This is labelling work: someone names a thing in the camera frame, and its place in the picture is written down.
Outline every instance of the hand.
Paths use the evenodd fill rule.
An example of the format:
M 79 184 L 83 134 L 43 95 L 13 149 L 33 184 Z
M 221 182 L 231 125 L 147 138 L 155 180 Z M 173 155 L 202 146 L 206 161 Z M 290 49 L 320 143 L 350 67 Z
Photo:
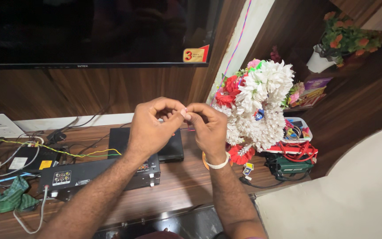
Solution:
M 147 160 L 167 144 L 181 126 L 185 113 L 181 102 L 164 97 L 137 105 L 125 154 L 133 154 L 143 162 Z M 169 119 L 161 123 L 158 119 L 166 114 L 170 114 Z
M 225 162 L 226 115 L 204 103 L 192 103 L 187 109 L 191 116 L 188 121 L 196 131 L 195 141 L 209 163 L 219 165 Z

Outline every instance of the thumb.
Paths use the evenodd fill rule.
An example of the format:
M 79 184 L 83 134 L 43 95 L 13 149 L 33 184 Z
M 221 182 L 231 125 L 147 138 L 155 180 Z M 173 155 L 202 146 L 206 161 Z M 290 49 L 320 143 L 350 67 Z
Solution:
M 162 123 L 162 128 L 169 134 L 173 134 L 183 123 L 185 109 L 176 111 L 166 122 Z
M 195 130 L 198 132 L 203 132 L 207 129 L 206 124 L 201 116 L 193 112 L 187 112 L 191 116 L 191 119 L 188 120 L 192 125 L 194 125 Z

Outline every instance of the yellow wire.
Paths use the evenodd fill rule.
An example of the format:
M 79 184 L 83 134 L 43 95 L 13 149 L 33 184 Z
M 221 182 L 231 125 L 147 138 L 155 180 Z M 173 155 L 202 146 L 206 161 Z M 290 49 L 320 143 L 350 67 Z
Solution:
M 83 158 L 83 157 L 86 157 L 86 156 L 89 156 L 91 154 L 95 154 L 95 153 L 101 153 L 101 152 L 105 152 L 105 151 L 109 151 L 109 150 L 114 150 L 116 151 L 119 155 L 122 155 L 121 153 L 119 153 L 119 151 L 117 151 L 116 149 L 114 148 L 110 148 L 110 149 L 106 149 L 106 150 L 103 150 L 103 151 L 95 151 L 93 153 L 90 153 L 90 154 L 82 154 L 82 155 L 75 155 L 75 154 L 70 154 L 70 153 L 67 153 L 67 152 L 64 152 L 64 151 L 59 151 L 59 150 L 55 150 L 53 148 L 50 148 L 46 145 L 42 145 L 40 143 L 22 143 L 22 142 L 18 142 L 18 141 L 7 141 L 7 140 L 3 140 L 3 139 L 0 139 L 0 141 L 2 142 L 6 142 L 6 143 L 16 143 L 16 144 L 25 144 L 25 145 L 39 145 L 39 146 L 42 146 L 42 147 L 45 147 L 47 149 L 50 149 L 52 151 L 56 151 L 58 153 L 62 153 L 62 154 L 67 154 L 67 155 L 70 155 L 70 156 L 73 156 L 73 157 L 80 157 L 80 158 Z

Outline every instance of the black box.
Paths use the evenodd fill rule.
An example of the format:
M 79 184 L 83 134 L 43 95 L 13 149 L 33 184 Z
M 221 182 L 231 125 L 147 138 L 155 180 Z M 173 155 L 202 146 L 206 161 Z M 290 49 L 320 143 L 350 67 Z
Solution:
M 15 171 L 16 169 L 29 164 L 36 155 L 36 147 L 21 147 L 19 151 L 14 155 L 13 160 L 8 167 L 8 172 Z M 18 172 L 38 173 L 42 169 L 48 167 L 54 167 L 60 160 L 61 153 L 53 150 L 40 147 L 39 153 L 35 160 L 27 167 L 20 169 Z
M 118 150 L 121 154 L 125 152 L 129 141 L 130 128 L 111 128 L 109 148 Z M 184 150 L 182 147 L 181 130 L 176 130 L 169 142 L 158 153 L 159 162 L 182 162 L 184 160 Z
M 118 158 L 46 168 L 42 171 L 38 192 L 44 191 L 45 185 L 48 185 L 49 192 L 57 192 L 57 196 L 52 195 L 53 197 L 66 202 L 116 160 Z M 136 171 L 124 190 L 154 186 L 159 183 L 159 161 L 154 154 Z

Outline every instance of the forearm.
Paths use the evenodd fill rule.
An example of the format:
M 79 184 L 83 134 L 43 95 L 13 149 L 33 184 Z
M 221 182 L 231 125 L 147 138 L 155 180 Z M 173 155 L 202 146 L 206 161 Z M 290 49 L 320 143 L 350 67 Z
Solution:
M 139 167 L 125 153 L 103 174 L 80 190 L 43 228 L 39 238 L 91 238 Z
M 211 161 L 220 164 L 222 160 Z M 240 228 L 238 225 L 243 222 L 263 231 L 256 209 L 231 166 L 227 164 L 221 169 L 210 168 L 210 177 L 215 209 L 227 235 L 234 238 L 236 229 Z

